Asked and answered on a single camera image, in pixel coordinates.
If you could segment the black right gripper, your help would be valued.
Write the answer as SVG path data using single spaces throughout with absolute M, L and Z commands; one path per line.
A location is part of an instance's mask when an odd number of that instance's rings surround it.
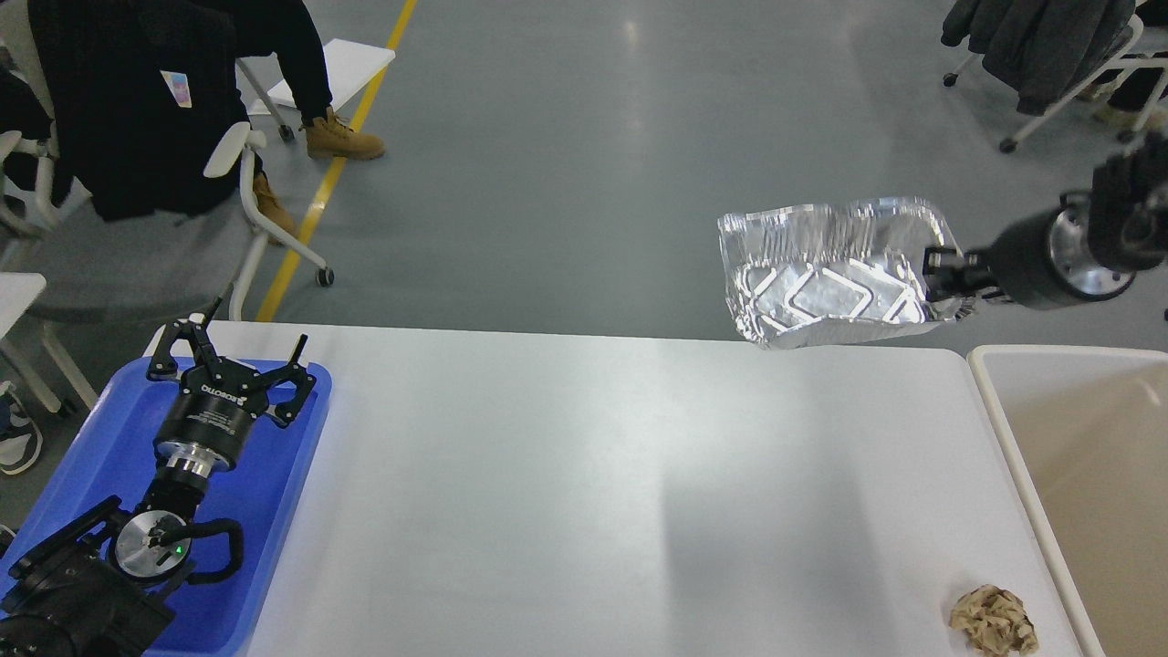
M 1107 302 L 1126 292 L 1136 278 L 1096 261 L 1089 249 L 1085 205 L 1010 224 L 980 250 L 930 245 L 923 250 L 922 274 L 930 303 L 980 297 L 1029 310 Z

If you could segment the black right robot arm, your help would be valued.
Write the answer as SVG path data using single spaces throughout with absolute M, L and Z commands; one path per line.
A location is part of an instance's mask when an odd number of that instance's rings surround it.
M 929 302 L 983 299 L 1061 310 L 1117 298 L 1164 265 L 1167 146 L 1152 130 L 1139 147 L 1101 162 L 1089 191 L 1061 195 L 997 234 L 990 245 L 923 253 Z

